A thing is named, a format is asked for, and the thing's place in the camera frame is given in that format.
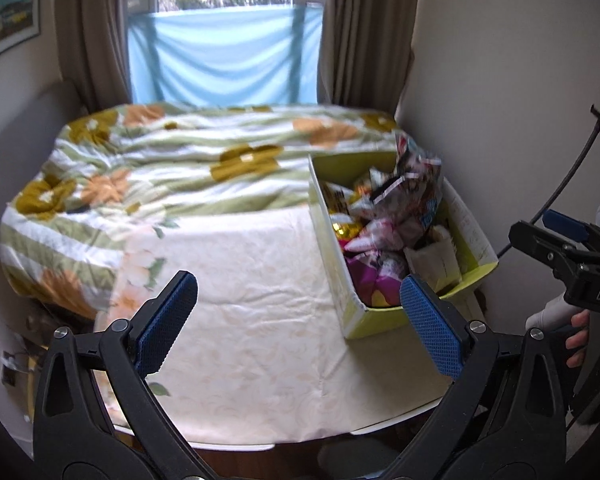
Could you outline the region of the person's right hand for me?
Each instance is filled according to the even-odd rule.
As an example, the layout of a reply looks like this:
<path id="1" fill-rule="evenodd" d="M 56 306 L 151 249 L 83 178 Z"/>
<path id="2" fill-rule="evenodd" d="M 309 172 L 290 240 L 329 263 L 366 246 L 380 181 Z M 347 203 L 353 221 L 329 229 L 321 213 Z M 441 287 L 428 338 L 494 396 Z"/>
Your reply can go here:
<path id="1" fill-rule="evenodd" d="M 589 310 L 582 310 L 571 317 L 571 327 L 576 332 L 568 337 L 565 342 L 565 348 L 571 352 L 566 361 L 569 368 L 580 367 L 586 356 L 586 348 L 590 341 L 590 317 Z"/>

